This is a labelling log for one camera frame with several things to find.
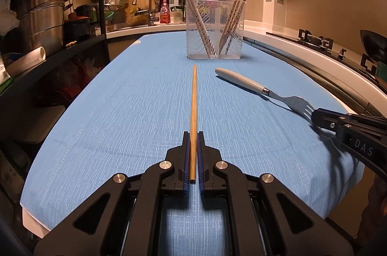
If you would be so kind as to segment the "grey handled metal fork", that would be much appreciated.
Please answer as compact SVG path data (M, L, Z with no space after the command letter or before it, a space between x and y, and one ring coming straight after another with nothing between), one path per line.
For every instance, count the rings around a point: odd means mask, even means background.
M293 112L303 116L307 121L312 123L312 113L315 109L305 99L299 96L283 97L281 95L277 95L274 91L264 87L258 82L255 82L254 80L251 80L245 76L242 76L241 74L235 73L225 68L217 67L215 68L215 73L220 78L223 78L232 84L248 89L254 93L265 95L268 98L281 101L282 103L286 104L286 106L288 106Z

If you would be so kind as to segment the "green cooking pot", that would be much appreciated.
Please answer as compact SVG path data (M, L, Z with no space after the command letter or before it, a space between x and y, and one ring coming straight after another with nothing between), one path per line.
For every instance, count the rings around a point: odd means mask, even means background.
M386 86L387 84L387 64L379 61L377 64L377 70L375 72L375 78Z

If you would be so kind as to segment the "black gas stove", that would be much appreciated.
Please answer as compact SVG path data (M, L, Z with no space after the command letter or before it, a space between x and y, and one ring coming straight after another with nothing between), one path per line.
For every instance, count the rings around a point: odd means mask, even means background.
M364 51L361 54L360 60L355 61L347 56L347 49L340 47L340 49L334 50L334 40L324 36L314 36L309 30L299 29L298 36L296 38L280 35L272 32L267 32L267 35L278 37L289 42L294 42L306 48L310 48L316 52L320 52L323 55L338 61L345 66L352 68L357 73L366 76L370 80L374 80L377 84L385 87L375 78L375 72L377 70L377 61L372 60Z

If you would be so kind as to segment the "black wok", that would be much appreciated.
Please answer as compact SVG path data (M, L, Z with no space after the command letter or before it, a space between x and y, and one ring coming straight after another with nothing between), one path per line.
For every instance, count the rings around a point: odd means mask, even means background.
M360 37L367 55L374 61L386 64L387 38L370 30L361 30Z

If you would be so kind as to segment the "blue table cloth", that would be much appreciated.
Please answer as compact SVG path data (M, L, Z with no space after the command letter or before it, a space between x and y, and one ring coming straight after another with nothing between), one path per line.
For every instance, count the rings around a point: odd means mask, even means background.
M55 124L30 168L21 206L52 229L115 173L133 176L163 160L190 128L196 77L206 144L244 173L274 175L327 217L361 180L363 164L285 105L219 79L218 67L315 108L344 111L304 73L252 46L244 45L238 60L192 61L184 32L146 35L107 65Z

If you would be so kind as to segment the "clear plastic utensil holder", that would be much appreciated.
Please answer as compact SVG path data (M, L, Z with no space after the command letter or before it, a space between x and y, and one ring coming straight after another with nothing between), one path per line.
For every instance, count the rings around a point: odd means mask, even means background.
M241 57L245 5L228 54L219 54L219 41L234 0L185 0L186 53L189 59L239 59Z

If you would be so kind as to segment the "black metal shelf rack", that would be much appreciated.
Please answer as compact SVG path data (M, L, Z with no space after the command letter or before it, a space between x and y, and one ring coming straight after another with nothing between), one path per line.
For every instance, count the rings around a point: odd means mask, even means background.
M1 92L1 104L21 95L35 82L56 68L59 64L74 57L96 44L107 44L106 26L102 18L104 15L103 0L98 0L98 21L100 34L81 42L76 40L74 46L67 47L63 41L64 2L69 0L24 0L26 4L33 4L21 16L21 30L28 39L26 50L43 47L46 59L16 76L15 81Z

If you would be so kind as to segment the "green snack bag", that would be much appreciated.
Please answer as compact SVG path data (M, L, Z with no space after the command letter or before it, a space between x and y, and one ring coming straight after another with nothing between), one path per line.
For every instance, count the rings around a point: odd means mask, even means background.
M0 92L7 88L12 81L13 79L6 71L3 59L0 56Z

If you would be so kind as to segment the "glass jar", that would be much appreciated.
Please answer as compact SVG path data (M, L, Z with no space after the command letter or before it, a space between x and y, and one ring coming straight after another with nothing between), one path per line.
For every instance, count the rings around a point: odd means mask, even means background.
M171 15L173 17L173 23L183 23L184 20L184 7L183 6L173 6L171 8Z

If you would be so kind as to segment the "white paper roll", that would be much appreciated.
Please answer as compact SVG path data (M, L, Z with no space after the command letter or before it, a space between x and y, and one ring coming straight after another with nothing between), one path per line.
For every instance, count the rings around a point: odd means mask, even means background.
M45 59L46 51L44 47L41 46L22 56L20 59L17 59L15 62L11 63L6 68L6 70L11 77L15 77L17 75L20 75L21 73L24 73L28 69L44 62Z

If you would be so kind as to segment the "red dish soap bottle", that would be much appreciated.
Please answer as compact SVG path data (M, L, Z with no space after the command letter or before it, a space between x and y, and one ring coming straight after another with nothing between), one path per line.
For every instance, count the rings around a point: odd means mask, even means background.
M170 22L169 0L160 0L160 23L170 24Z

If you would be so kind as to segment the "stainless steel stockpot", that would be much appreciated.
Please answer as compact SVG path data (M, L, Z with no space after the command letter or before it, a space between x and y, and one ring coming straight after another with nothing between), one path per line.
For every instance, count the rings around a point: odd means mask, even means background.
M23 0L18 11L24 53L44 47L52 55L63 47L65 0Z

